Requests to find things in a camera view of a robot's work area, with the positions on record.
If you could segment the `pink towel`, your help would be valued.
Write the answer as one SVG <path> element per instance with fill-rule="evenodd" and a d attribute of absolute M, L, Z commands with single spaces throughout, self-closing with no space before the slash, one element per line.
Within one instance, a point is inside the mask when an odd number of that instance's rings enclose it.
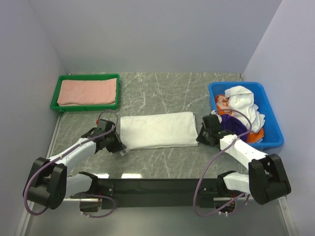
<path fill-rule="evenodd" d="M 116 102 L 117 79 L 64 80 L 57 99 L 60 106 L 108 105 Z"/>

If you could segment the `large white waffle towel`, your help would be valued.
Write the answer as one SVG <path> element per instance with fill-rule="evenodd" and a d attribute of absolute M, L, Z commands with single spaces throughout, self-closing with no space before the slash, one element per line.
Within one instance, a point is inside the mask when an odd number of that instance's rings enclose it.
<path fill-rule="evenodd" d="M 192 112 L 120 119 L 120 138 L 125 155 L 134 149 L 194 147 L 198 145 L 195 116 Z"/>

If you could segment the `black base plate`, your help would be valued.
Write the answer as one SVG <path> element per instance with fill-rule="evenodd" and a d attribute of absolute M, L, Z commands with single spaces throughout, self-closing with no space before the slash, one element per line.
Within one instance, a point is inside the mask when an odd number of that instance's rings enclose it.
<path fill-rule="evenodd" d="M 220 186 L 214 178 L 197 179 L 95 179 L 72 180 L 67 183 L 66 197 L 95 199 L 96 204 L 81 206 L 84 212 L 113 207 L 188 207 L 213 208 L 215 200 L 227 201 L 242 196 Z"/>

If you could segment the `aluminium frame rail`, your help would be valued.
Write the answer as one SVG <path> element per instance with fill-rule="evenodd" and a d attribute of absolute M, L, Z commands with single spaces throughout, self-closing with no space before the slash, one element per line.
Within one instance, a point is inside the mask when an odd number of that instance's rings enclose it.
<path fill-rule="evenodd" d="M 189 206 L 119 208 L 91 219 L 80 214 L 78 201 L 64 201 L 41 216 L 23 212 L 17 236 L 296 236 L 287 204 L 266 205 L 250 199 L 238 212 L 201 218 Z"/>

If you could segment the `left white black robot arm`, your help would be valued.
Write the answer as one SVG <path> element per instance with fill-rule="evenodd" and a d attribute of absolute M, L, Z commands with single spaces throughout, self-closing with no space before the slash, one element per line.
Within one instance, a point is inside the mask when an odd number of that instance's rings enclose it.
<path fill-rule="evenodd" d="M 100 193 L 98 177 L 91 173 L 80 172 L 70 177 L 68 173 L 84 158 L 107 149 L 116 153 L 125 149 L 116 132 L 116 122 L 98 119 L 97 126 L 65 151 L 48 159 L 37 158 L 31 167 L 23 191 L 25 209 L 31 213 L 28 202 L 56 209 L 65 198 L 81 194 L 95 198 Z"/>

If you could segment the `blue plastic bin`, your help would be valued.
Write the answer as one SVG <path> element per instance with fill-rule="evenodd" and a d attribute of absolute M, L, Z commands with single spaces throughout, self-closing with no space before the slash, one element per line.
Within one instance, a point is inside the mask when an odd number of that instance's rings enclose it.
<path fill-rule="evenodd" d="M 264 87 L 257 82 L 213 82 L 208 85 L 210 94 L 210 106 L 216 108 L 215 97 L 223 95 L 226 89 L 234 86 L 243 86 L 253 92 L 254 104 L 258 106 L 258 111 L 265 115 L 264 137 L 260 143 L 250 145 L 258 150 L 268 148 L 278 148 L 284 144 L 284 137 L 273 113 L 272 107 L 264 90 Z"/>

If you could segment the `purple towel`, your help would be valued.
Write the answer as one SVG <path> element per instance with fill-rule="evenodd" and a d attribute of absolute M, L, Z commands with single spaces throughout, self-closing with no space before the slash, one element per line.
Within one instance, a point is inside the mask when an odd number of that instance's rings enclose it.
<path fill-rule="evenodd" d="M 221 126 L 223 130 L 230 130 L 236 135 L 246 133 L 248 130 L 241 121 L 229 114 L 223 114 L 221 117 Z"/>

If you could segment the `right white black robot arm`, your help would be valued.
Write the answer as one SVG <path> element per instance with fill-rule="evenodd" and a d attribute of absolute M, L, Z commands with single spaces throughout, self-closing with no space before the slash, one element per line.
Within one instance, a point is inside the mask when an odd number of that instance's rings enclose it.
<path fill-rule="evenodd" d="M 233 191 L 250 194 L 260 205 L 291 193 L 282 159 L 277 154 L 266 154 L 251 147 L 232 131 L 223 129 L 218 116 L 202 118 L 202 127 L 196 139 L 199 143 L 217 147 L 241 163 L 247 174 L 229 171 L 218 175 L 215 187 L 209 188 L 221 196 Z"/>

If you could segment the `green plastic tray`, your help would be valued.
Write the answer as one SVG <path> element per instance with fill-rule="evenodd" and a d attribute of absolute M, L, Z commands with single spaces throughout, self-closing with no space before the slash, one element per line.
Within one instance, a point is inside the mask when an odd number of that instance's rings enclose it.
<path fill-rule="evenodd" d="M 116 102 L 114 104 L 108 105 L 70 105 L 70 106 L 60 106 L 57 104 L 57 99 L 60 94 L 61 84 L 64 80 L 109 80 L 117 79 L 117 88 L 116 88 Z M 119 87 L 120 87 L 120 76 L 119 74 L 86 74 L 86 75 L 63 75 L 58 78 L 54 95 L 51 101 L 51 109 L 59 112 L 78 112 L 78 111 L 100 111 L 111 109 L 115 110 L 118 108 L 119 104 Z"/>

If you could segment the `white crumpled towel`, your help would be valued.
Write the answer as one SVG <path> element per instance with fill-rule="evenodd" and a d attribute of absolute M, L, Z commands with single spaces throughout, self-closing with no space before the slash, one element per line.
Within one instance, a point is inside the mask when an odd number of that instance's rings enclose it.
<path fill-rule="evenodd" d="M 229 109 L 245 115 L 252 124 L 251 132 L 258 133 L 265 124 L 265 115 L 258 111 L 254 103 L 254 94 L 243 86 L 235 86 L 225 90 Z"/>

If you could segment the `orange towel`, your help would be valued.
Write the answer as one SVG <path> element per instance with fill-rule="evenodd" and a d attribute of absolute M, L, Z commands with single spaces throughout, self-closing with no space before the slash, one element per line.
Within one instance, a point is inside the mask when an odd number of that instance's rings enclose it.
<path fill-rule="evenodd" d="M 232 111 L 223 111 L 223 109 L 228 109 L 229 98 L 226 98 L 223 94 L 219 94 L 215 97 L 216 109 L 219 115 L 229 114 L 232 115 Z"/>

